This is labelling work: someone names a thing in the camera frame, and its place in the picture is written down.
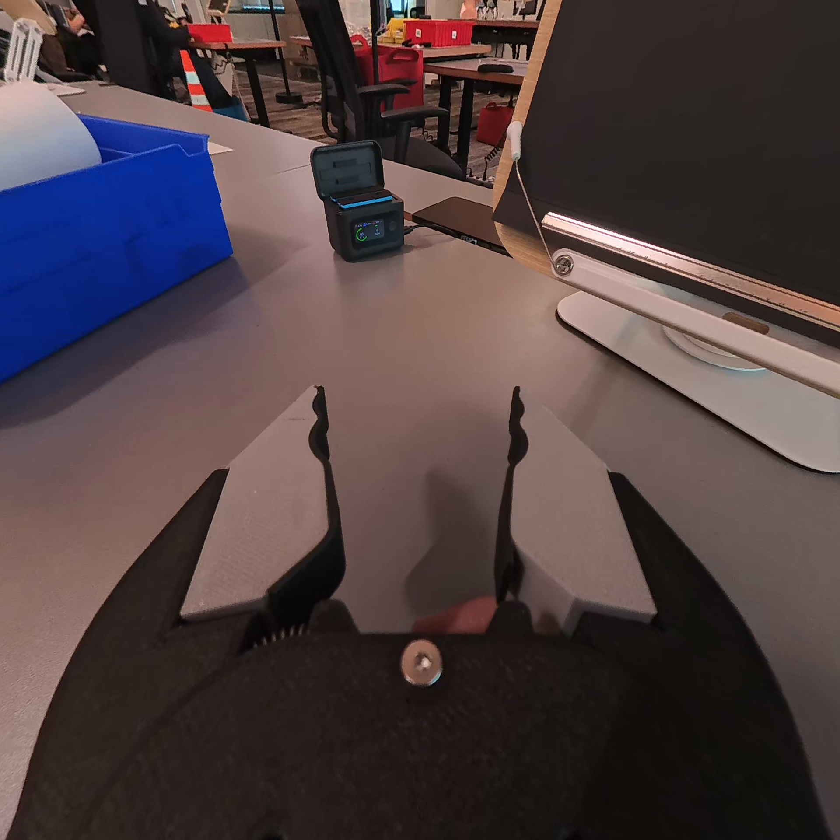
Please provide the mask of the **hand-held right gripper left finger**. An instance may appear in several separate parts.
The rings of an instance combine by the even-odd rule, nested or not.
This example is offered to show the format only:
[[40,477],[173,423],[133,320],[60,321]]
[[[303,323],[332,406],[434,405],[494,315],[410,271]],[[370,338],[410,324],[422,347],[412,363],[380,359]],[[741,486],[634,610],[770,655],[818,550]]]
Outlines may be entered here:
[[182,604],[197,623],[305,623],[345,572],[325,391],[311,386],[229,464]]

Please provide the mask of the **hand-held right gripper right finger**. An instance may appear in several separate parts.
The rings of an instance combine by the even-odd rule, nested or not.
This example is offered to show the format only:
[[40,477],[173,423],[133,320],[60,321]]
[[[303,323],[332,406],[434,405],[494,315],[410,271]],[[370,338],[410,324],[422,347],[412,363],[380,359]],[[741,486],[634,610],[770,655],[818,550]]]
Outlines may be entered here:
[[497,603],[525,606],[538,634],[571,636],[587,613],[650,624],[655,601],[606,464],[520,386],[508,432]]

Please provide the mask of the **black battery charging case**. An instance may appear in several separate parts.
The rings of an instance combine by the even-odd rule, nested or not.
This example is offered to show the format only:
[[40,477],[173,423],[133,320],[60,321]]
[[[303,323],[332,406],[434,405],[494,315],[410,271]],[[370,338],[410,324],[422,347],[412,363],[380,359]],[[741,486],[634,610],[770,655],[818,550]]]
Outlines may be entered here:
[[376,141],[320,145],[311,151],[310,165],[338,256],[354,262],[403,247],[404,203],[385,188]]

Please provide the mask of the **blue plastic bin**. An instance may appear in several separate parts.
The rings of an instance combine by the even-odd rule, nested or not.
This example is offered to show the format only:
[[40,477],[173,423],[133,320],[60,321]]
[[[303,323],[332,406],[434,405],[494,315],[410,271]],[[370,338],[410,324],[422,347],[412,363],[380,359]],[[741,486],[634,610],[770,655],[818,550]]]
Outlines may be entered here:
[[233,254],[207,134],[80,123],[101,163],[2,191],[2,382]]

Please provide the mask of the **black flat device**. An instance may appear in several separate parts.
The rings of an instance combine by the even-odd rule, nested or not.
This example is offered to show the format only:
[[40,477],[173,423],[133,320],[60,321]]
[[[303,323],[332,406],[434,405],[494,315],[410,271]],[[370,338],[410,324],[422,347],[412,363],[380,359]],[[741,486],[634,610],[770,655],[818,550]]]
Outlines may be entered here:
[[411,220],[416,227],[426,227],[510,257],[501,242],[492,214],[489,205],[453,196],[413,212]]

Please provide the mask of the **black board on white stand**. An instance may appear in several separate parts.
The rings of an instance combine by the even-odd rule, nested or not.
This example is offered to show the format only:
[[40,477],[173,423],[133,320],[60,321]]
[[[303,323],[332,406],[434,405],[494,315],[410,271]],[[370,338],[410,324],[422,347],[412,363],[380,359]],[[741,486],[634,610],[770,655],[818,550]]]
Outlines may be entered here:
[[838,474],[838,2],[557,2],[494,220],[565,325]]

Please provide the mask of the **orange traffic cone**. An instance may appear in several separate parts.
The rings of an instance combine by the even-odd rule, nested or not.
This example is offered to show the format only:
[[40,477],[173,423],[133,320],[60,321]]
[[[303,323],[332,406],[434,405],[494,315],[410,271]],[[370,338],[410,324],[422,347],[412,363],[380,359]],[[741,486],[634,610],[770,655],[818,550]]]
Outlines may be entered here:
[[202,65],[197,65],[193,60],[196,58],[196,60],[201,61],[201,58],[194,56],[193,51],[189,49],[181,49],[179,57],[191,106],[197,110],[212,112],[213,108],[203,84],[203,75],[198,71]]

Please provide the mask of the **black office chair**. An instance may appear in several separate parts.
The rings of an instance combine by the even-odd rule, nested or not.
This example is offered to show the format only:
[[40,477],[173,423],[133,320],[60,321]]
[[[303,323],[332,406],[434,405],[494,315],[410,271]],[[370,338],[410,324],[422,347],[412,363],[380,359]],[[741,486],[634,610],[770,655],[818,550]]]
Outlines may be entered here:
[[465,179],[449,152],[412,132],[428,119],[448,136],[449,111],[422,103],[397,108],[394,99],[408,93],[395,82],[365,85],[338,1],[298,3],[322,80],[322,104],[338,144],[374,142],[384,160],[458,181]]

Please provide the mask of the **red plastic tote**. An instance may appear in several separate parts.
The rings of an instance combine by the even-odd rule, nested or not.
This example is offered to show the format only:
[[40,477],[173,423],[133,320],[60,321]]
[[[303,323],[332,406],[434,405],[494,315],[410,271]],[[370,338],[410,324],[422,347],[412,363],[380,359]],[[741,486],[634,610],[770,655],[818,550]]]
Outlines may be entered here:
[[[373,48],[361,35],[352,35],[351,44],[363,79],[363,86],[375,84]],[[424,55],[412,47],[378,45],[377,66],[379,83],[393,82],[407,87],[408,93],[395,95],[396,109],[424,105]]]

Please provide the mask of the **wood-edged office desk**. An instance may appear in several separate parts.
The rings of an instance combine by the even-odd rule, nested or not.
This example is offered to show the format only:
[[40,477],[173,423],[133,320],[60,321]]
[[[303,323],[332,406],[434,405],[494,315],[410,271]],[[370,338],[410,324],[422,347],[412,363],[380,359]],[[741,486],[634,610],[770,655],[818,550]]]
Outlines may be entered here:
[[[469,138],[474,117],[475,94],[500,93],[515,99],[529,68],[526,60],[460,59],[438,62],[424,69],[439,80],[438,106],[446,111],[437,120],[435,145],[447,152],[468,174]],[[456,82],[463,84],[457,117],[452,117],[452,91]]]
[[264,93],[259,81],[259,73],[256,67],[255,53],[258,51],[273,50],[280,59],[284,59],[283,48],[287,43],[282,39],[263,39],[263,40],[233,40],[220,42],[200,42],[191,40],[190,47],[195,49],[209,50],[220,53],[227,58],[240,58],[245,63],[245,68],[248,76],[248,84],[251,95],[254,100],[255,109],[257,113],[256,123],[264,128],[270,128],[270,121],[268,112],[266,110],[266,102]]

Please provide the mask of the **white lattice stand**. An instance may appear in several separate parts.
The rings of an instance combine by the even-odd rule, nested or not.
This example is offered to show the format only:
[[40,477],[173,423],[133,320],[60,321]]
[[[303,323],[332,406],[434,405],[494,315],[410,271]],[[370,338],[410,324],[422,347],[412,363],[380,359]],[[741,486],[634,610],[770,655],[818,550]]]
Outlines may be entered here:
[[44,30],[36,21],[26,17],[14,21],[3,67],[3,83],[35,80],[44,36]]

